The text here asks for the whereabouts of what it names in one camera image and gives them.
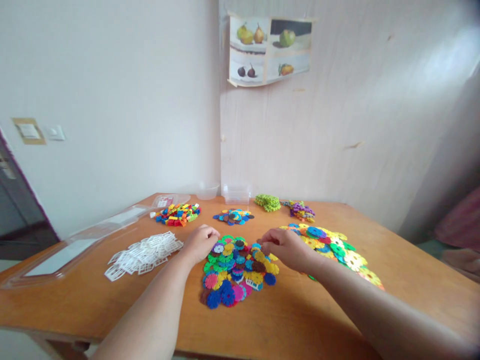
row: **clear plastic container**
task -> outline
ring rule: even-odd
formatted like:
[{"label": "clear plastic container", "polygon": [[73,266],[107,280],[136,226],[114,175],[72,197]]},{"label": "clear plastic container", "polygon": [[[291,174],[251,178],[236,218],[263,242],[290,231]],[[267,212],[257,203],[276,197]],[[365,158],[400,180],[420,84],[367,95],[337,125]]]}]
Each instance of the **clear plastic container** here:
[{"label": "clear plastic container", "polygon": [[252,186],[223,184],[222,196],[225,198],[225,204],[227,205],[248,205],[252,197]]},{"label": "clear plastic container", "polygon": [[217,196],[220,184],[218,182],[204,182],[198,184],[196,197],[200,200],[211,200]]},{"label": "clear plastic container", "polygon": [[151,207],[153,209],[163,209],[168,208],[171,204],[186,204],[190,200],[190,195],[188,194],[162,194],[158,195]]},{"label": "clear plastic container", "polygon": [[[10,276],[0,288],[15,289],[41,285],[63,278],[85,255],[96,248],[103,238],[136,223],[150,210],[149,206],[133,205],[117,215],[71,235],[54,249]],[[119,232],[118,235],[122,236],[128,232],[128,230]]]}]

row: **wooden switch plate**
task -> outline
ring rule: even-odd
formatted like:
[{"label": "wooden switch plate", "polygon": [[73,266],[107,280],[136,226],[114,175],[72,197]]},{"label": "wooden switch plate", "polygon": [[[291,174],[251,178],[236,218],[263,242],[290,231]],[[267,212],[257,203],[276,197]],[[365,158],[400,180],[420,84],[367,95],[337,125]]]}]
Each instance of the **wooden switch plate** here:
[{"label": "wooden switch plate", "polygon": [[[40,130],[39,126],[37,125],[37,121],[33,117],[12,117],[11,120],[15,124],[15,127],[18,130],[18,133],[20,134],[20,137],[23,140],[24,144],[27,144],[27,145],[46,145],[47,144],[45,142],[44,134]],[[35,129],[38,132],[38,135],[40,135],[40,138],[39,139],[25,138],[22,135],[20,128],[18,127],[19,124],[32,124],[33,126],[35,126]]]}]

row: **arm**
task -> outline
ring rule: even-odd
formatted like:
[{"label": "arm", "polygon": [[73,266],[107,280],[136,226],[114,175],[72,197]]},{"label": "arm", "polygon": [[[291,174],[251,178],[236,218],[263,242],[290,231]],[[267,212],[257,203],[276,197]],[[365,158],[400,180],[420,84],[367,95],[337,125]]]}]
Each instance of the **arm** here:
[{"label": "arm", "polygon": [[100,344],[92,360],[171,359],[179,331],[185,283],[220,234],[202,225],[158,273],[145,292]]},{"label": "arm", "polygon": [[475,359],[478,349],[446,326],[380,290],[356,273],[312,251],[289,230],[271,229],[265,253],[312,275],[384,359]]}]

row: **clear plastic lid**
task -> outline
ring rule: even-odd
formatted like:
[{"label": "clear plastic lid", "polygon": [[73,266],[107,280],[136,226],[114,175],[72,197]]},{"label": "clear plastic lid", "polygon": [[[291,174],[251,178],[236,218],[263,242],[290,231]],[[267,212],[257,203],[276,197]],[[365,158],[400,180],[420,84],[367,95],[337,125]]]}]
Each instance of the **clear plastic lid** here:
[{"label": "clear plastic lid", "polygon": [[59,246],[10,276],[1,289],[41,285],[62,278],[104,238],[136,223],[151,208],[134,205],[98,224],[77,232]]}]

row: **table leg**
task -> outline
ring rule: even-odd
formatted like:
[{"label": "table leg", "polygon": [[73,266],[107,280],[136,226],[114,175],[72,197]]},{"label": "table leg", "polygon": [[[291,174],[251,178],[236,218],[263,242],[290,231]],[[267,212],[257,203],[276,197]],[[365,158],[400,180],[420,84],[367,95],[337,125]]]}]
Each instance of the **table leg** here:
[{"label": "table leg", "polygon": [[54,360],[87,360],[83,352],[75,351],[70,342],[47,340],[39,335],[30,335],[30,338]]}]

